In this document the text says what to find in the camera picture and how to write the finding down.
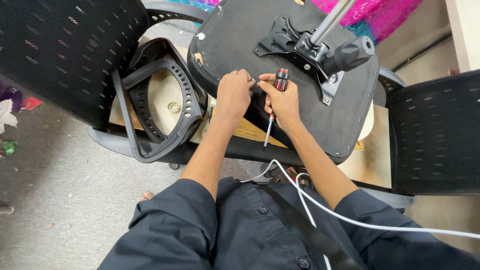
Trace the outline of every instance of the white cable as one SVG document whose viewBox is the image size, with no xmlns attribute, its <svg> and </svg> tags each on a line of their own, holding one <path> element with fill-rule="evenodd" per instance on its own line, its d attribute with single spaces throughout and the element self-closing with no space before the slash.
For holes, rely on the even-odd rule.
<svg viewBox="0 0 480 270">
<path fill-rule="evenodd" d="M 316 204 L 318 207 L 320 207 L 321 209 L 323 209 L 327 213 L 332 214 L 335 217 L 337 217 L 341 220 L 344 220 L 346 222 L 349 222 L 349 223 L 352 223 L 352 224 L 355 224 L 355 225 L 358 225 L 358 226 L 361 226 L 361 227 L 374 229 L 374 230 L 387 230 L 387 231 L 397 231 L 397 232 L 418 232 L 418 233 L 441 233 L 441 234 L 450 234 L 450 235 L 457 235 L 457 236 L 464 236 L 464 237 L 471 237 L 471 238 L 480 239 L 480 234 L 476 234 L 476 233 L 464 233 L 464 232 L 457 232 L 457 231 L 450 231 L 450 230 L 428 229 L 428 228 L 405 228 L 405 227 L 379 226 L 379 225 L 372 225 L 372 224 L 367 224 L 367 223 L 362 223 L 362 222 L 358 222 L 358 221 L 355 221 L 355 220 L 351 220 L 349 218 L 346 218 L 342 215 L 339 215 L 339 214 L 333 212 L 332 210 L 326 208 L 325 206 L 321 205 L 319 202 L 314 200 L 312 197 L 310 197 L 307 193 L 305 193 L 305 191 L 303 191 L 299 186 L 297 186 L 293 182 L 293 180 L 290 179 L 287 172 L 283 169 L 283 167 L 280 165 L 280 163 L 277 160 L 272 160 L 270 162 L 270 164 L 268 165 L 267 169 L 262 174 L 260 174 L 259 176 L 255 177 L 255 178 L 252 178 L 252 179 L 249 179 L 249 180 L 244 180 L 244 181 L 241 181 L 241 182 L 248 182 L 248 181 L 251 181 L 251 180 L 255 180 L 255 179 L 259 178 L 260 176 L 264 175 L 268 171 L 268 169 L 272 166 L 273 162 L 275 162 L 280 167 L 283 174 L 288 178 L 290 183 L 292 183 L 292 185 L 294 185 L 294 187 L 296 187 L 296 189 L 299 192 L 301 192 L 305 197 L 307 197 L 307 199 L 309 199 L 312 203 Z"/>
<path fill-rule="evenodd" d="M 304 173 L 304 172 L 297 174 L 297 177 L 295 177 L 295 186 L 297 187 L 297 191 L 299 193 L 301 203 L 303 204 L 303 208 L 305 208 L 305 211 L 307 211 L 307 215 L 308 215 L 308 218 L 310 219 L 310 222 L 316 228 L 317 224 L 315 224 L 315 221 L 313 220 L 312 214 L 310 213 L 310 210 L 308 209 L 308 206 L 305 203 L 305 200 L 303 199 L 303 195 L 299 191 L 300 190 L 299 176 L 304 175 L 304 174 L 308 175 L 307 173 Z M 325 256 L 325 254 L 324 254 L 324 259 L 325 259 L 325 265 L 327 266 L 327 270 L 332 270 L 332 267 L 330 266 L 330 262 L 328 261 L 328 258 L 327 258 L 327 256 Z"/>
</svg>

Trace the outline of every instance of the shirt button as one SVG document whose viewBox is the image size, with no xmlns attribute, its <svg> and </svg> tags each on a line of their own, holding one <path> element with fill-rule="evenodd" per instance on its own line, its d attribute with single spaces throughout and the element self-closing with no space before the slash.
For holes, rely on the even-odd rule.
<svg viewBox="0 0 480 270">
<path fill-rule="evenodd" d="M 305 259 L 299 259 L 299 266 L 302 269 L 310 269 L 310 264 Z"/>
</svg>

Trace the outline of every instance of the person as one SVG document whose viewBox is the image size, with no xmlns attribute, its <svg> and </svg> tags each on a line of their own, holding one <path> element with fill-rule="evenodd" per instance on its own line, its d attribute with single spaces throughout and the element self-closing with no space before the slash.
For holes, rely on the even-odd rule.
<svg viewBox="0 0 480 270">
<path fill-rule="evenodd" d="M 301 189 L 349 219 L 417 227 L 412 219 L 375 199 L 347 178 L 302 124 L 296 84 L 285 92 L 263 74 L 265 111 L 291 139 L 312 179 Z M 250 103 L 245 70 L 218 85 L 216 113 L 180 178 L 139 202 L 129 231 L 99 269 L 480 269 L 472 254 L 429 233 L 381 231 L 339 220 L 306 200 L 291 184 L 218 180 L 228 141 Z"/>
</svg>

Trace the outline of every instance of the black plastic armrest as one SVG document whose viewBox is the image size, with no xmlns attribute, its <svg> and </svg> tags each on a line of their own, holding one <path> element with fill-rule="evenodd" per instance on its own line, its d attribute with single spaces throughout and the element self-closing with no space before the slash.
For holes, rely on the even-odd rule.
<svg viewBox="0 0 480 270">
<path fill-rule="evenodd" d="M 201 24 L 209 13 L 203 9 L 175 2 L 155 1 L 144 3 L 150 26 L 170 19 L 187 20 Z"/>
</svg>

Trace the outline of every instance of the hand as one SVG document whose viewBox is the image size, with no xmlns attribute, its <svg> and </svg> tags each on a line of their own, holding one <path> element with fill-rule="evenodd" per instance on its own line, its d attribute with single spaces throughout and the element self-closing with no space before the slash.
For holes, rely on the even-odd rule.
<svg viewBox="0 0 480 270">
<path fill-rule="evenodd" d="M 238 125 L 250 104 L 248 90 L 255 85 L 244 69 L 232 71 L 223 76 L 216 94 L 215 116 L 227 118 Z"/>
<path fill-rule="evenodd" d="M 274 111 L 278 126 L 288 134 L 301 123 L 297 85 L 288 80 L 287 90 L 280 92 L 273 87 L 275 74 L 263 74 L 259 79 L 258 86 L 267 93 L 265 111 Z"/>
</svg>

